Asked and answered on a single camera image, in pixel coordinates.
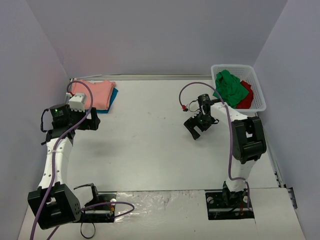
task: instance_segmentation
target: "white laundry basket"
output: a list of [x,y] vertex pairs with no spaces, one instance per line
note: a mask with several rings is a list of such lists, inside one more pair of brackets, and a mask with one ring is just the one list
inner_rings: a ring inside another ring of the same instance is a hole
[[253,101],[249,109],[236,109],[241,113],[255,113],[266,110],[266,102],[262,93],[258,77],[252,66],[239,64],[218,64],[211,67],[213,87],[216,88],[217,73],[228,70],[231,74],[251,85],[253,91]]

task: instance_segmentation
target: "blue cloth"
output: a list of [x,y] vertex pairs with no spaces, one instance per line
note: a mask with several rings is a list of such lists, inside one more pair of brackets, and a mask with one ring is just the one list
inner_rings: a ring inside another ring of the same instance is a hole
[[110,98],[110,105],[109,105],[108,110],[97,110],[96,112],[97,112],[98,114],[107,114],[107,113],[109,112],[109,110],[110,110],[110,108],[111,108],[111,105],[112,105],[112,103],[114,102],[114,100],[115,100],[118,92],[119,92],[118,89],[116,89],[116,88],[113,89],[112,94],[111,94],[111,98]]

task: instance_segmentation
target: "green cloth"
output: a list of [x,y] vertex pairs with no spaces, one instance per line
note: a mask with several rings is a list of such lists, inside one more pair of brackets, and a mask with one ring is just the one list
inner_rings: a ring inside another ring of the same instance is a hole
[[218,72],[215,87],[222,99],[234,109],[249,94],[249,91],[240,83],[240,79],[228,70]]

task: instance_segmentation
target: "red cloth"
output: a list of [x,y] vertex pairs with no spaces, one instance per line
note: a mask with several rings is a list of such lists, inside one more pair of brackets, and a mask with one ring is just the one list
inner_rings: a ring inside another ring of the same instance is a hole
[[240,82],[242,86],[249,91],[248,95],[236,106],[237,109],[249,109],[251,107],[252,101],[254,100],[254,92],[251,90],[251,85],[245,81]]

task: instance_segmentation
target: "wall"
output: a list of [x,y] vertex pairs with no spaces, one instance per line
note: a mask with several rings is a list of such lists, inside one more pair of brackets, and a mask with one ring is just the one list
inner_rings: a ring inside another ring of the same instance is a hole
[[0,239],[13,240],[44,169],[41,113],[63,100],[67,76],[24,0],[0,1],[0,33]]
[[253,65],[287,0],[27,0],[69,77]]
[[254,64],[266,136],[307,240],[320,239],[319,13],[318,0],[289,0]]

